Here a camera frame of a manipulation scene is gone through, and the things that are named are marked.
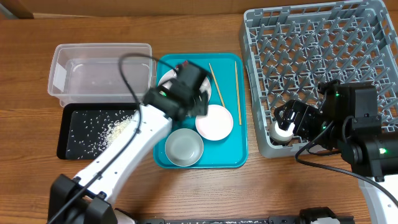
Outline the large white plate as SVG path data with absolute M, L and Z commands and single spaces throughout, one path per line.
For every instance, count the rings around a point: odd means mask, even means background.
M 196 67 L 185 67 L 178 73 L 169 70 L 158 82 L 158 87 L 183 105 L 193 105 L 197 99 L 209 102 L 211 85 L 206 74 L 203 69 Z

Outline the white rice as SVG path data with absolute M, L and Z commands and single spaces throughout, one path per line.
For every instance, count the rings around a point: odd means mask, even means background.
M 78 110 L 72 113 L 65 157 L 95 159 L 134 118 L 134 110 Z

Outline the grey bowl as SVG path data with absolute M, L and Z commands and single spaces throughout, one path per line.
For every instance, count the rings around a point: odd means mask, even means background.
M 196 164 L 204 152 L 201 136 L 192 129 L 182 128 L 172 132 L 165 142 L 167 159 L 178 167 Z

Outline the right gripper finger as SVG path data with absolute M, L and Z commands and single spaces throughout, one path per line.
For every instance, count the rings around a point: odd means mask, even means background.
M 288 130 L 288 124 L 285 122 L 284 119 L 284 111 L 283 110 L 275 110 L 274 116 L 276 118 L 277 125 L 279 129 L 286 131 Z
M 290 133 L 295 133 L 296 129 L 298 127 L 298 118 L 299 118 L 299 112 L 290 112 L 287 115 L 287 123 L 288 123 L 288 128 L 287 131 Z

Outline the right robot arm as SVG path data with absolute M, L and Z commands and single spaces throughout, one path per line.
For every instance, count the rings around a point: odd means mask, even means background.
M 339 172 L 358 180 L 373 223 L 397 223 L 397 133 L 382 131 L 377 90 L 370 83 L 321 82 L 320 108 L 289 100 L 274 110 L 271 138 L 287 143 L 294 136 L 308 141 L 295 154 L 303 165 Z M 299 158 L 321 146 L 326 155 L 340 154 L 350 170 Z

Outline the medium white plate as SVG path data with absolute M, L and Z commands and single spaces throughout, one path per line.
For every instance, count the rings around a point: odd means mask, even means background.
M 209 105 L 207 115 L 195 119 L 198 133 L 210 141 L 226 138 L 232 132 L 233 124 L 231 113 L 221 105 Z

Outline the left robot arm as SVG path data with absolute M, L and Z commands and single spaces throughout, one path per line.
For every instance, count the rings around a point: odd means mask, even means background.
M 205 115 L 208 94 L 200 87 L 209 71 L 188 62 L 176 77 L 150 88 L 132 121 L 93 162 L 70 179 L 60 175 L 50 188 L 48 223 L 135 223 L 113 208 L 129 176 L 175 121 Z

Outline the small white cup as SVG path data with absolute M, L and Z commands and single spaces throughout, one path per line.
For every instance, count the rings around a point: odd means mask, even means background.
M 294 123 L 292 123 L 292 124 L 290 124 L 288 129 L 286 131 L 284 131 L 283 129 L 279 128 L 277 121 L 274 121 L 269 128 L 270 138 L 273 139 L 277 143 L 285 144 L 292 140 L 292 138 L 294 136 L 294 133 L 293 133 L 294 127 L 295 127 L 295 125 L 294 125 Z

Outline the red snack wrapper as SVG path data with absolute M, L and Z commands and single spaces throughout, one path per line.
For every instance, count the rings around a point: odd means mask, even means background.
M 188 60 L 185 60 L 184 62 L 177 64 L 176 67 L 175 67 L 175 69 L 176 69 L 177 71 L 179 71 L 179 70 L 181 70 L 184 66 L 186 66 L 187 64 L 189 64 L 189 61 L 188 61 Z

